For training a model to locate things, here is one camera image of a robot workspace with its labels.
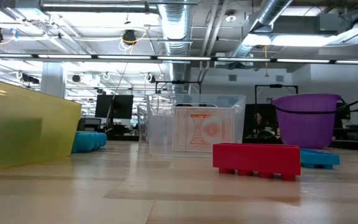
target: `black cable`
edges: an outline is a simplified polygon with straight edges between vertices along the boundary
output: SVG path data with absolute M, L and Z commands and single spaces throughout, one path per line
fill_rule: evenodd
M 286 86 L 285 88 L 287 88 L 287 90 L 288 90 L 290 93 L 294 94 L 294 92 L 292 92 L 291 89 L 289 89 L 288 86 Z
M 310 10 L 312 10 L 312 8 L 317 7 L 318 9 L 320 9 L 321 12 L 324 12 L 319 6 L 311 6 L 310 9 L 308 9 L 303 16 L 305 16 Z
M 345 20 L 345 17 L 344 17 L 342 14 L 339 14 L 339 16 L 340 16 L 345 22 L 352 23 L 352 21 L 347 21 L 347 20 Z
M 291 113 L 291 114 L 332 114 L 332 113 L 338 113 L 338 112 L 344 110 L 345 108 L 353 106 L 353 105 L 355 105 L 357 103 L 358 103 L 358 100 L 356 100 L 355 102 L 349 103 L 349 104 L 345 103 L 344 106 L 338 108 L 335 111 L 290 111 L 290 110 L 285 110 L 285 109 L 279 108 L 279 107 L 277 107 L 275 105 L 273 105 L 273 106 L 276 109 L 278 109 L 279 111 L 286 112 L 286 113 Z

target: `ceiling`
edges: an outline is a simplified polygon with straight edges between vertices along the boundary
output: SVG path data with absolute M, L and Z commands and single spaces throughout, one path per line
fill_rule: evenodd
M 337 14 L 343 9 L 348 11 L 358 10 L 358 1 L 347 1 L 347 5 L 339 4 L 339 1 L 293 1 L 283 16 L 317 16 L 321 11 L 330 9 L 330 13 Z M 197 5 L 191 5 L 192 41 L 190 55 L 199 55 L 206 35 L 206 25 L 210 19 L 213 0 L 200 1 Z M 218 40 L 213 45 L 212 53 L 227 53 L 234 50 L 242 42 L 242 27 L 246 15 L 259 10 L 260 1 L 230 1 L 228 10 L 234 10 L 236 20 L 228 22 L 223 20 L 218 32 Z M 165 46 L 160 41 L 163 39 L 160 18 L 156 14 L 142 13 L 110 13 L 110 12 L 37 12 L 35 10 L 21 9 L 16 14 L 16 19 L 7 16 L 0 10 L 0 27 L 4 42 L 12 38 L 12 30 L 17 32 L 17 37 L 9 43 L 0 45 L 0 53 L 27 53 L 27 54 L 134 54 L 134 55 L 163 55 Z M 135 30 L 137 39 L 141 39 L 134 46 L 123 49 L 121 35 L 125 30 Z M 340 47 L 289 47 L 269 45 L 266 48 L 254 47 L 250 52 L 254 57 L 278 57 L 278 58 L 346 58 L 358 59 L 358 45 Z M 143 103 L 142 97 L 151 94 L 152 90 L 141 88 L 154 88 L 145 80 L 148 73 L 155 75 L 158 80 L 170 80 L 169 66 L 167 63 L 107 63 L 107 62 L 65 62 L 65 70 L 68 75 L 67 98 L 83 104 L 84 108 L 94 109 L 95 90 L 79 90 L 76 87 L 90 86 L 87 83 L 75 83 L 73 75 L 93 75 L 100 77 L 97 84 L 101 88 L 114 87 L 119 83 L 120 76 L 125 70 L 121 86 L 138 88 L 136 91 L 119 90 L 118 94 L 134 94 L 139 103 Z M 264 63 L 256 63 L 251 67 L 255 70 L 263 68 Z M 271 68 L 286 69 L 291 72 L 299 66 L 276 64 Z M 197 68 L 192 71 L 198 74 Z M 0 60 L 0 81 L 14 85 L 29 86 L 35 90 L 39 85 L 28 85 L 17 78 L 17 71 L 28 73 L 42 81 L 42 62 L 18 62 L 12 60 Z M 216 85 L 213 77 L 219 80 L 221 70 L 211 70 L 211 78 L 208 82 Z

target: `red plastic block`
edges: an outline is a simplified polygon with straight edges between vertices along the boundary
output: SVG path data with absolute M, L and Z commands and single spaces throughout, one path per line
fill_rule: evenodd
M 239 175 L 259 173 L 261 178 L 281 174 L 283 180 L 295 180 L 301 174 L 300 149 L 298 146 L 274 144 L 215 144 L 213 167 L 219 173 Z

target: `computer monitor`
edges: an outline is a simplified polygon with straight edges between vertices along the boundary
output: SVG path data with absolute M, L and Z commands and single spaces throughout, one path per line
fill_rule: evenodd
M 257 113 L 259 114 L 259 123 L 255 118 L 255 104 L 246 105 L 246 113 L 244 118 L 244 132 L 243 136 L 254 134 L 253 130 L 261 130 L 265 127 L 277 128 L 277 114 L 276 109 L 271 104 L 258 104 Z
M 107 118 L 107 113 L 114 95 L 98 95 L 96 102 L 95 118 Z M 113 118 L 131 119 L 132 105 L 134 104 L 133 95 L 116 95 L 113 104 Z

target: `ceiling pipe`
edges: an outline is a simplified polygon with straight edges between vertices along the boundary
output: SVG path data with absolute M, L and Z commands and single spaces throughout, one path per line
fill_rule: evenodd
M 293 0 L 264 0 L 257 20 L 264 26 L 272 25 Z
M 159 4 L 163 38 L 167 40 L 184 40 L 189 36 L 190 7 L 187 5 Z M 169 56 L 188 55 L 188 43 L 166 42 L 165 51 Z M 169 64 L 170 79 L 184 81 L 187 79 L 190 67 L 185 63 Z M 183 91 L 181 86 L 172 85 L 174 93 Z
M 223 3 L 222 3 L 221 13 L 219 15 L 218 21 L 216 22 L 214 33 L 212 34 L 211 42 L 209 43 L 209 46 L 208 46 L 208 51 L 206 52 L 207 56 L 210 56 L 211 53 L 212 53 L 212 50 L 213 50 L 214 45 L 215 45 L 216 37 L 218 36 L 219 30 L 221 28 L 222 20 L 223 20 L 223 17 L 225 15 L 225 13 L 226 13 L 226 9 L 227 9 L 228 4 L 229 4 L 229 0 L 224 0 Z M 206 67 L 204 69 L 202 69 L 200 71 L 200 74 L 198 75 L 198 81 L 199 82 L 202 83 L 204 81 L 205 75 L 208 72 L 209 67 L 210 67 L 210 62 L 206 62 Z
M 42 1 L 40 8 L 47 12 L 127 12 L 127 13 L 151 13 L 158 14 L 156 4 L 144 3 L 120 3 L 120 4 L 101 4 L 83 2 L 62 2 L 62 1 Z
M 205 38 L 204 38 L 204 42 L 203 42 L 203 47 L 201 48 L 200 56 L 204 56 L 204 54 L 205 54 L 209 36 L 211 35 L 212 26 L 214 25 L 214 18 L 216 15 L 216 11 L 218 10 L 218 4 L 219 4 L 219 0 L 214 0 L 212 9 L 211 9 L 211 17 L 209 19 L 208 26 L 206 29 Z

